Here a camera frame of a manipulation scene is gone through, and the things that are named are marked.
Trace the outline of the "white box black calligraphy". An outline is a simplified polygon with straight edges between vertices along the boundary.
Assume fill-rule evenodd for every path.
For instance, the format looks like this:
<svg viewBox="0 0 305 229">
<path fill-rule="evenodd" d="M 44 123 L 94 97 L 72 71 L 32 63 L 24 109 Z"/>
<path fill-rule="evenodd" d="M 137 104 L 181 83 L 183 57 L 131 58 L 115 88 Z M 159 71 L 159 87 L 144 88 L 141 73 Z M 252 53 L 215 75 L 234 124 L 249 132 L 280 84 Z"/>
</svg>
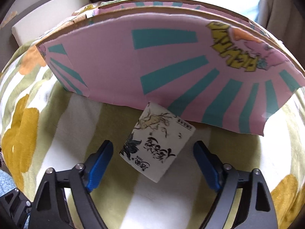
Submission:
<svg viewBox="0 0 305 229">
<path fill-rule="evenodd" d="M 149 102 L 119 154 L 134 169 L 157 183 L 194 132 L 193 125 Z"/>
</svg>

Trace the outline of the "light blue fluffy cloth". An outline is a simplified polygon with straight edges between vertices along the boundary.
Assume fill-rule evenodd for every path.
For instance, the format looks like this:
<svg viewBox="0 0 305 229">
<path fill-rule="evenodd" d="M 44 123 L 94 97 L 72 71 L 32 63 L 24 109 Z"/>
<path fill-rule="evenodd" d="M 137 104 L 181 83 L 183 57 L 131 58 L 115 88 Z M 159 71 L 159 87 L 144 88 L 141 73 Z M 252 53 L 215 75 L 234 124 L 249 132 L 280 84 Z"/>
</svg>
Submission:
<svg viewBox="0 0 305 229">
<path fill-rule="evenodd" d="M 3 170 L 0 170 L 0 196 L 15 189 L 16 185 L 12 177 Z"/>
</svg>

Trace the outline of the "floral striped blanket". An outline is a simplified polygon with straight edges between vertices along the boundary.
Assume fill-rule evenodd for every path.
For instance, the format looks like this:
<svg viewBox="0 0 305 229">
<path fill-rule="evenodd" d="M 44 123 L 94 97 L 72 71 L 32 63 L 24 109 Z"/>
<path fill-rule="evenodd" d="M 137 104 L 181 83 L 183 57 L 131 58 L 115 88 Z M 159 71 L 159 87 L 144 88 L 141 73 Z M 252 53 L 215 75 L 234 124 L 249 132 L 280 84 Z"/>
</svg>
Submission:
<svg viewBox="0 0 305 229">
<path fill-rule="evenodd" d="M 288 228 L 304 209 L 304 87 L 266 120 L 261 135 L 180 117 L 195 132 L 155 183 L 119 154 L 145 108 L 104 103 L 66 90 L 37 48 L 54 32 L 92 17 L 95 8 L 119 1 L 125 0 L 76 12 L 17 49 L 1 72 L 1 154 L 31 209 L 48 168 L 70 170 L 109 140 L 112 158 L 91 192 L 107 228 L 200 228 L 217 196 L 193 154 L 194 144 L 202 141 L 236 170 L 261 170 L 278 228 Z M 70 189 L 65 195 L 75 228 L 83 228 Z"/>
</svg>

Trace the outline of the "brown right curtain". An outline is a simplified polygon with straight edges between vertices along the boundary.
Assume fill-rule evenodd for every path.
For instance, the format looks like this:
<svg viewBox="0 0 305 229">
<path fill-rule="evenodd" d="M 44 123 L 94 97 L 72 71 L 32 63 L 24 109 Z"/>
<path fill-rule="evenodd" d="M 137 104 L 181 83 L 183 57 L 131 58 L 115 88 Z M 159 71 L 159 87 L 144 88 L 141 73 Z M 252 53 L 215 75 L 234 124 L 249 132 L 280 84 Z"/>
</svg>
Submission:
<svg viewBox="0 0 305 229">
<path fill-rule="evenodd" d="M 260 0 L 258 24 L 298 59 L 304 58 L 304 17 L 293 0 Z"/>
</svg>

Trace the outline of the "pink teal cardboard box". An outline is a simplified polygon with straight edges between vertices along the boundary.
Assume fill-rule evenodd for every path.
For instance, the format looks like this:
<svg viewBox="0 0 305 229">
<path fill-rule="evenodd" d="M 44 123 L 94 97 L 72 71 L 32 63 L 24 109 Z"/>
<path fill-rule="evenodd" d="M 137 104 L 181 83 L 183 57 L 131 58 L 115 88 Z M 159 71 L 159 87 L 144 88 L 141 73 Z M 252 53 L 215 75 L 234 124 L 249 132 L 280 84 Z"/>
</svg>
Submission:
<svg viewBox="0 0 305 229">
<path fill-rule="evenodd" d="M 66 90 L 181 118 L 263 134 L 304 87 L 288 50 L 247 19 L 190 1 L 125 0 L 47 36 L 37 48 Z"/>
</svg>

